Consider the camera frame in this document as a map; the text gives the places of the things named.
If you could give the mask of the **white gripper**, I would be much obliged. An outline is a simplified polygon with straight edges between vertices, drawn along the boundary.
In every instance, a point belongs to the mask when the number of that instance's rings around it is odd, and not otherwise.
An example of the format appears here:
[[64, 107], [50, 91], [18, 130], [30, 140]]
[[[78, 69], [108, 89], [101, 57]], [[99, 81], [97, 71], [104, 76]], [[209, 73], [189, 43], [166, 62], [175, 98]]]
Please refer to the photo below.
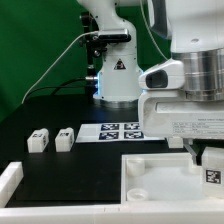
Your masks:
[[169, 59], [139, 77], [140, 128], [149, 137], [182, 138], [194, 165], [193, 139], [224, 139], [224, 82], [218, 63]]

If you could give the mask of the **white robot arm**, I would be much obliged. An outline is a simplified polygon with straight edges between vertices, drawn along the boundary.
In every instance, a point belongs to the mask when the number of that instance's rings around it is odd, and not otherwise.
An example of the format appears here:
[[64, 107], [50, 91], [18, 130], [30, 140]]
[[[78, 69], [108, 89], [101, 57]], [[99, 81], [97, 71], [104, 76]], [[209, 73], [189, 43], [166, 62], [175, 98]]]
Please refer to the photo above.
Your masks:
[[140, 129], [171, 148], [224, 139], [224, 0], [146, 0], [149, 27], [171, 41], [171, 57], [145, 71], [136, 62], [136, 28], [115, 8], [140, 0], [77, 0], [108, 49], [94, 100], [138, 105]]

